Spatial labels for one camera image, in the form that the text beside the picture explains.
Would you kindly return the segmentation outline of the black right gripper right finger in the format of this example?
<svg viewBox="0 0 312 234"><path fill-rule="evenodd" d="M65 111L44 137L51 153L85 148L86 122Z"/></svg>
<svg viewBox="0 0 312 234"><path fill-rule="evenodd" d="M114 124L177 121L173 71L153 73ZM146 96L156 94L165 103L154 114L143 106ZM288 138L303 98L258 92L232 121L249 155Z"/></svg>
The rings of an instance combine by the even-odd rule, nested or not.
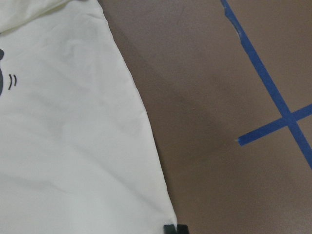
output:
<svg viewBox="0 0 312 234"><path fill-rule="evenodd" d="M184 224L177 224L176 231L177 234L189 234L189 228Z"/></svg>

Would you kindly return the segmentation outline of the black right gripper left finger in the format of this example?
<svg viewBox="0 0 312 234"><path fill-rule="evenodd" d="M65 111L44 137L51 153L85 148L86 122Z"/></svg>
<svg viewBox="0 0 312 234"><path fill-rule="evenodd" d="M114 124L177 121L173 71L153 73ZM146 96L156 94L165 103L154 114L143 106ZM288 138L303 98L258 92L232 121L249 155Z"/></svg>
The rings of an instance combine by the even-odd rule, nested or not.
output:
<svg viewBox="0 0 312 234"><path fill-rule="evenodd" d="M164 234L176 234L176 227L174 224L166 224L163 226Z"/></svg>

